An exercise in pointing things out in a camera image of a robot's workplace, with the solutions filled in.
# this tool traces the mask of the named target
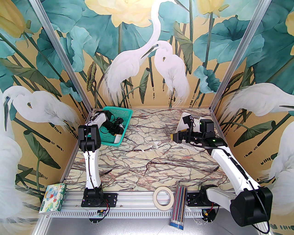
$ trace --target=white egret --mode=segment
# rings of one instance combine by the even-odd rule
[[[23,86],[12,86],[3,93],[2,102],[5,112],[5,128],[11,104],[17,112],[31,122],[50,122],[63,129],[70,126],[77,130],[80,120],[76,112],[67,104],[62,103],[47,91],[31,93]]]
[[[258,83],[242,88],[233,95],[224,107],[223,116],[244,108],[256,116],[268,113],[293,111],[294,95],[282,91],[272,83]]]
[[[279,152],[269,170],[269,179],[275,177],[271,188],[273,194],[272,213],[285,215],[294,211],[294,122],[290,123],[281,136]]]
[[[38,199],[15,188],[17,164],[22,151],[14,140],[10,119],[5,121],[3,106],[0,106],[0,142],[0,200],[3,202],[0,204],[0,234],[18,234],[30,229],[32,223],[29,220],[38,217],[36,211],[25,207],[23,203],[35,204]]]
[[[175,89],[176,105],[185,102],[190,94],[190,86],[186,77],[185,64],[177,55],[173,55],[173,48],[167,41],[157,41],[146,54],[156,50],[154,64],[163,76],[168,87],[169,95]]]
[[[136,50],[123,51],[112,61],[111,65],[105,71],[104,79],[106,82],[105,95],[116,98],[121,96],[121,82],[129,77],[136,76],[143,61],[147,58],[146,52],[158,40],[161,32],[161,23],[158,18],[160,4],[163,2],[173,2],[189,11],[179,0],[155,0],[151,7],[151,21],[153,24],[153,33],[149,41]]]

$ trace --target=teal plastic basket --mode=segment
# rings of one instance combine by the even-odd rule
[[[101,144],[103,145],[110,145],[110,146],[120,146],[121,142],[123,141],[123,138],[125,136],[127,127],[130,123],[130,119],[133,114],[133,110],[127,109],[127,108],[119,108],[119,107],[111,107],[111,106],[106,106],[103,108],[103,110],[109,110],[113,115],[114,118],[117,119],[118,117],[123,119],[123,134],[121,137],[121,140],[114,144],[115,136],[111,135],[108,133],[108,130],[105,127],[101,127],[99,129],[100,137],[101,137]]]

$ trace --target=marble surface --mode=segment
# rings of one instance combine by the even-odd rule
[[[134,109],[120,147],[101,146],[99,173],[104,191],[154,191],[175,189],[177,183],[198,190],[215,184],[232,185],[218,163],[207,154],[185,149],[170,138],[183,112],[211,119],[208,109]],[[84,190],[83,153],[78,152],[68,177],[67,190]]]

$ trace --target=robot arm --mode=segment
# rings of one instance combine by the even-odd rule
[[[98,171],[98,155],[101,147],[99,128],[104,126],[114,135],[114,143],[120,141],[124,131],[123,119],[118,117],[115,122],[111,122],[111,116],[110,111],[98,111],[88,123],[78,127],[78,144],[84,154],[87,176],[82,207],[97,207],[104,203]]]
[[[189,115],[183,117],[183,122],[188,128],[172,134],[172,140],[176,143],[185,140],[194,147],[206,149],[222,167],[235,190],[235,194],[230,194],[212,186],[205,192],[208,200],[230,211],[240,226],[268,221],[273,198],[271,191],[267,187],[260,187],[240,166],[225,141],[215,136],[213,121],[201,119],[194,122]],[[195,124],[199,125],[197,128],[200,132],[193,131]]]

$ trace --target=tape roll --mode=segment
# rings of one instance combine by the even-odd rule
[[[171,199],[170,202],[165,206],[160,205],[157,201],[157,194],[162,190],[166,191],[169,195],[169,198]],[[173,206],[173,201],[174,201],[173,192],[169,188],[161,186],[154,191],[153,203],[157,209],[159,209],[161,211],[167,211]]]

